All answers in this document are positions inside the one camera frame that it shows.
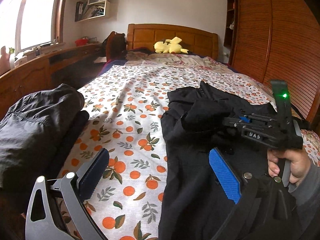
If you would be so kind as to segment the right hand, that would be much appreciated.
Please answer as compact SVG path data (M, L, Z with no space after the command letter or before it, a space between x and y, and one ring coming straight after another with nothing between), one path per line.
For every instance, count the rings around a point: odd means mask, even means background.
M285 151L268 150L268 174L271 177L279 176L280 167L278 163L280 159L285 159L290 162L289 182L298 187L310 170L311 160L307 152L304 148L301 150L293 149Z

